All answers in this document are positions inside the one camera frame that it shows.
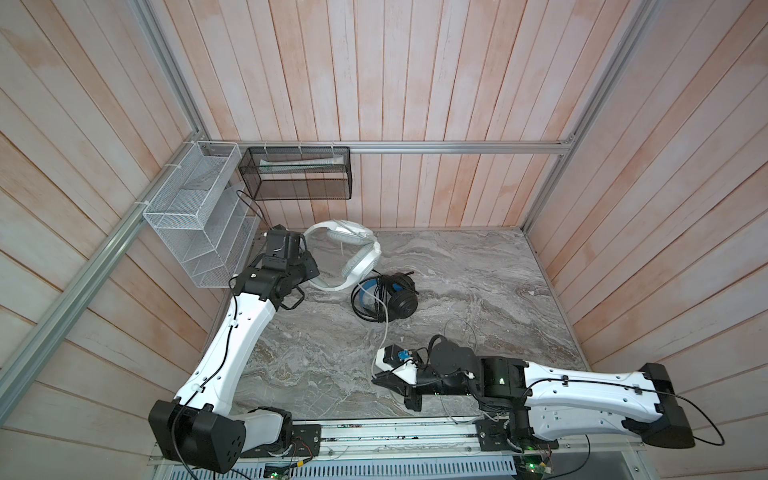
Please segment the black headphones with blue band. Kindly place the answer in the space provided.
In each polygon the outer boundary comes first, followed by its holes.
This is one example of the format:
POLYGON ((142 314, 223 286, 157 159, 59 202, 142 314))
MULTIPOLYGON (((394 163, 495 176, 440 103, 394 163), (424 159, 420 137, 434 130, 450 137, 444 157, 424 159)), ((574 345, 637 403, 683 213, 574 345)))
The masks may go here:
POLYGON ((350 294, 355 315, 371 323, 385 323, 412 316, 419 305, 419 292, 413 274, 413 271, 382 274, 374 270, 350 294))

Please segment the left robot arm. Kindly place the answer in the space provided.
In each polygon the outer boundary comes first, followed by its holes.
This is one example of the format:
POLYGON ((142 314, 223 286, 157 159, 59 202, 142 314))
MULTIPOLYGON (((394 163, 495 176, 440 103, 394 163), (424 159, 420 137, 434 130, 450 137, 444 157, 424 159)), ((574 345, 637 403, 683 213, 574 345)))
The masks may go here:
POLYGON ((225 474, 241 455, 259 447, 285 449, 290 412, 259 407, 234 415, 234 394, 250 355, 284 299, 317 277, 303 234, 278 225, 265 235, 254 261, 228 287, 231 299, 215 338, 187 382, 170 401, 157 401, 148 421, 162 455, 188 474, 225 474))

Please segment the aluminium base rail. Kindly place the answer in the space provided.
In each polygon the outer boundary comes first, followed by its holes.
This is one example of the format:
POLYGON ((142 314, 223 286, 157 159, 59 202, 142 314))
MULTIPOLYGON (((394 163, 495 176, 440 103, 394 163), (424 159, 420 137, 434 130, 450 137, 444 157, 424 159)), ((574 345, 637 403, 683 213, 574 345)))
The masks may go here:
POLYGON ((242 458, 228 479, 655 479, 642 444, 616 435, 570 436, 513 449, 473 417, 297 421, 312 440, 287 456, 242 458))

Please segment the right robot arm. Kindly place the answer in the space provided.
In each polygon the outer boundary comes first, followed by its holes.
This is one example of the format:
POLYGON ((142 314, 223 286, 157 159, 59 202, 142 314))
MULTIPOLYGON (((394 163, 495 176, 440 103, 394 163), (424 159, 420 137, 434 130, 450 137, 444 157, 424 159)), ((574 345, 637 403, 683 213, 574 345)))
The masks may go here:
POLYGON ((373 384, 402 396, 418 412, 426 395, 468 396, 481 411, 507 417, 510 441, 553 443, 562 437, 621 434, 664 449, 695 445, 664 365, 629 373, 559 369, 500 356, 478 356, 443 335, 424 356, 397 345, 380 348, 373 384))

